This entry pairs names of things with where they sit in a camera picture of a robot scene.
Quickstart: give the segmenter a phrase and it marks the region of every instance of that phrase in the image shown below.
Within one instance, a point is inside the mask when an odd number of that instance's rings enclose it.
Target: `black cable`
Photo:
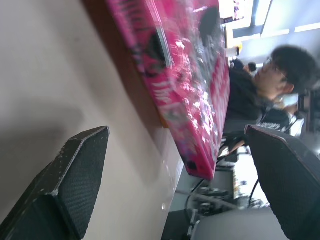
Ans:
[[[285,134],[289,134],[290,135],[290,129],[293,127],[293,125],[296,124],[296,122],[298,122],[298,118],[296,118],[296,120],[294,121],[294,123],[291,123],[288,128],[284,131]]]
[[[256,188],[257,188],[258,183],[259,183],[259,179],[256,181],[256,183],[255,183],[255,185],[254,185],[254,187],[253,187],[253,189],[252,189],[252,192],[251,192],[251,195],[250,195],[250,198],[249,198],[248,208],[250,208],[251,201],[252,201],[252,197],[253,197],[253,195],[254,195],[254,192],[255,192],[255,190],[256,190]]]
[[[194,193],[195,190],[197,190],[203,182],[204,182],[204,179],[201,179],[200,182],[191,190],[191,193]],[[189,203],[190,197],[191,197],[191,195],[189,195],[187,197],[185,204],[184,204],[184,215],[185,215],[187,222],[189,222],[189,223],[191,223],[191,218],[188,213],[188,203]]]
[[[218,164],[219,164],[222,160],[224,160],[227,156],[228,156],[228,155],[218,157],[218,158],[216,159],[216,164],[215,164],[215,165],[218,166]]]

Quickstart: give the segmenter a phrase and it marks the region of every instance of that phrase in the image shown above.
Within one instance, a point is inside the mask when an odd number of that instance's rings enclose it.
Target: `ceiling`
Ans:
[[[239,58],[244,63],[256,62],[261,64],[273,49],[280,45],[290,44],[307,49],[320,61],[320,29],[294,32],[295,27],[320,23],[319,9],[319,0],[309,0],[307,3],[301,0],[273,0],[263,33],[272,33],[285,29],[290,29],[290,33],[243,41],[243,49]]]

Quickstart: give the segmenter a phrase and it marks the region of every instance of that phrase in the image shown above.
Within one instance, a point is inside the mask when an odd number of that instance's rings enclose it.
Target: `person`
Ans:
[[[255,62],[249,62],[248,65],[245,65],[241,60],[238,58],[232,60],[233,69],[236,70],[245,70],[247,73],[254,73],[257,70],[257,64]]]
[[[230,97],[223,133],[238,134],[244,139],[246,125],[258,125],[265,118],[272,118],[269,112],[276,113],[277,118],[289,118],[286,110],[273,108],[274,101],[282,95],[312,89],[318,81],[319,68],[304,49],[284,45],[272,52],[254,77],[238,68],[230,68],[229,76]]]
[[[249,62],[244,66],[243,70],[247,73],[254,73],[257,70],[257,64],[255,62]]]

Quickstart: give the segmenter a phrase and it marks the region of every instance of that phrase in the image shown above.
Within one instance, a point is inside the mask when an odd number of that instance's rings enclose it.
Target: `plastic wrap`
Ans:
[[[219,1],[106,2],[187,172],[212,179],[230,94]]]

